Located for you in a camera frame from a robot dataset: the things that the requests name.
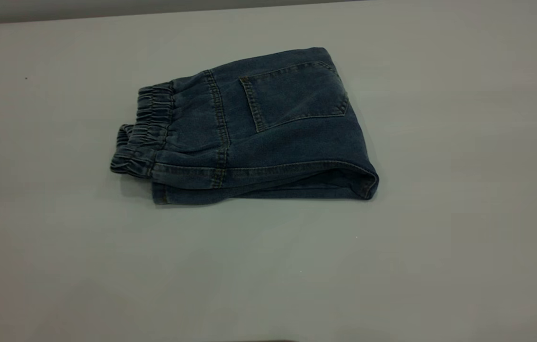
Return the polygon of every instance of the table surface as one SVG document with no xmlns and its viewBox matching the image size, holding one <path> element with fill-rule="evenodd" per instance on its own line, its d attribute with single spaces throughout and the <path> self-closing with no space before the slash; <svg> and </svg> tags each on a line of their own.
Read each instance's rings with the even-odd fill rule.
<svg viewBox="0 0 537 342">
<path fill-rule="evenodd" d="M 331 52 L 372 201 L 153 205 L 136 92 Z M 0 25 L 0 341 L 537 341 L 537 0 Z"/>
</svg>

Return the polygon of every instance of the elastic waistband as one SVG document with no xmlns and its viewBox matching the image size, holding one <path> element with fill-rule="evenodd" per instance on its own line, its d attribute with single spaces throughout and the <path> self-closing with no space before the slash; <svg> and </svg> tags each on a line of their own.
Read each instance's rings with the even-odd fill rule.
<svg viewBox="0 0 537 342">
<path fill-rule="evenodd" d="M 116 152 L 110 163 L 115 173 L 150 178 L 156 158 L 166 142 L 173 121 L 173 82 L 142 87 L 134 125 L 122 125 L 116 138 Z"/>
</svg>

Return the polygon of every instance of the gray wall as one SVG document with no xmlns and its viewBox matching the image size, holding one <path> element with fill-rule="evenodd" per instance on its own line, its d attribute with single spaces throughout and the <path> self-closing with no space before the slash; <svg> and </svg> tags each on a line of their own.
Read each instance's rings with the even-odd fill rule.
<svg viewBox="0 0 537 342">
<path fill-rule="evenodd" d="M 347 0 L 0 0 L 0 22 L 317 4 Z"/>
</svg>

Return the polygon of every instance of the back pocket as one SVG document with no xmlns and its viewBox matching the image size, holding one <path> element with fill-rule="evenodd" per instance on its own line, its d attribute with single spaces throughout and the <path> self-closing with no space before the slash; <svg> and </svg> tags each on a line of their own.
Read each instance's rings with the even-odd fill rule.
<svg viewBox="0 0 537 342">
<path fill-rule="evenodd" d="M 349 99 L 336 70 L 322 61 L 243 76 L 256 132 L 312 117 L 343 116 Z"/>
</svg>

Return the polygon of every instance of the blue denim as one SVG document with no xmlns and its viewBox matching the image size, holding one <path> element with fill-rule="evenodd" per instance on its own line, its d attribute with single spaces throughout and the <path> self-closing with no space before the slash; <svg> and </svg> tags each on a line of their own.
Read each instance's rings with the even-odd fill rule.
<svg viewBox="0 0 537 342">
<path fill-rule="evenodd" d="M 110 169 L 151 180 L 156 204 L 368 200 L 379 182 L 336 67 L 318 47 L 141 88 Z"/>
</svg>

